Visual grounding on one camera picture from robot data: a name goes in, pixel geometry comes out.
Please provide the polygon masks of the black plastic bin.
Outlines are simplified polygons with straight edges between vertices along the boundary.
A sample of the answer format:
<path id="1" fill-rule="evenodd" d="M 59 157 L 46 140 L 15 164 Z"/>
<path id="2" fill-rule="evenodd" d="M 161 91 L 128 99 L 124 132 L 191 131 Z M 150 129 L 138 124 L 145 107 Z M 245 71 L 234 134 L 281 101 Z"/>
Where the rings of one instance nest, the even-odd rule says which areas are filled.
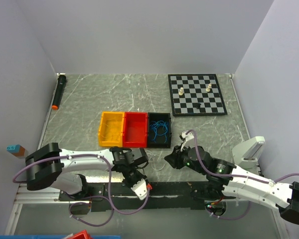
<path id="1" fill-rule="evenodd" d="M 170 148 L 171 138 L 170 113 L 148 113 L 147 148 Z"/>

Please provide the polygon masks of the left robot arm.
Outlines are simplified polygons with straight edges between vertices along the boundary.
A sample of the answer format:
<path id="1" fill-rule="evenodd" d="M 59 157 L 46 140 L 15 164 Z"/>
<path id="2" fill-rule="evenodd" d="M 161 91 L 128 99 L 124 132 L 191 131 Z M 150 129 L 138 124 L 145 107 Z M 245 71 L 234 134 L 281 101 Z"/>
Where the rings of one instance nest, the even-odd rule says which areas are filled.
<path id="1" fill-rule="evenodd" d="M 29 191 L 48 187 L 83 200 L 88 185 L 80 171 L 99 170 L 121 173 L 123 183 L 143 200 L 147 193 L 146 176 L 138 166 L 148 162 L 143 148 L 111 147 L 100 151 L 72 151 L 49 143 L 26 157 L 26 184 Z"/>

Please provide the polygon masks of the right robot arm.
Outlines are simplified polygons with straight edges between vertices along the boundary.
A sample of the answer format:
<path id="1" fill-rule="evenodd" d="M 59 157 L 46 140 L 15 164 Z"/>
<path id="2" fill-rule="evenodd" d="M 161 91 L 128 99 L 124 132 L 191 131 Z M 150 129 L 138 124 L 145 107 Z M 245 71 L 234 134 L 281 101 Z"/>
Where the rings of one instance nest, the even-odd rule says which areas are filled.
<path id="1" fill-rule="evenodd" d="M 191 192 L 195 199 L 245 199 L 271 208 L 285 221 L 299 225 L 299 182 L 279 183 L 263 178 L 226 160 L 212 157 L 201 146 L 175 146 L 164 159 L 174 169 L 188 167 L 206 176 L 205 185 Z"/>

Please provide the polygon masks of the red plastic bin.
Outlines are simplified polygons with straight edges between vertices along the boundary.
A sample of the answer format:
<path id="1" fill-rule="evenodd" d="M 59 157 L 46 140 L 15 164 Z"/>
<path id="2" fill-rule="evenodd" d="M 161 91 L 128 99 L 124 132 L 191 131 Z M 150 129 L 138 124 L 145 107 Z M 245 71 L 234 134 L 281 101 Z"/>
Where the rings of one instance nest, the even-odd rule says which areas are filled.
<path id="1" fill-rule="evenodd" d="M 148 139 L 148 114 L 125 112 L 123 147 L 146 148 Z"/>

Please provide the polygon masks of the yellow plastic bin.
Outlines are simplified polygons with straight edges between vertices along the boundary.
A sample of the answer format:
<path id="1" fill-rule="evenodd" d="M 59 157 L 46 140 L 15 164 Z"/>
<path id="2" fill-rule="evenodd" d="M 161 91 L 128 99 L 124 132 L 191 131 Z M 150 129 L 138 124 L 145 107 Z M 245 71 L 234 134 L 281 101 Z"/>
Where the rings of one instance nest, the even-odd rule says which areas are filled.
<path id="1" fill-rule="evenodd" d="M 98 130 L 100 147 L 122 147 L 124 112 L 102 112 Z"/>

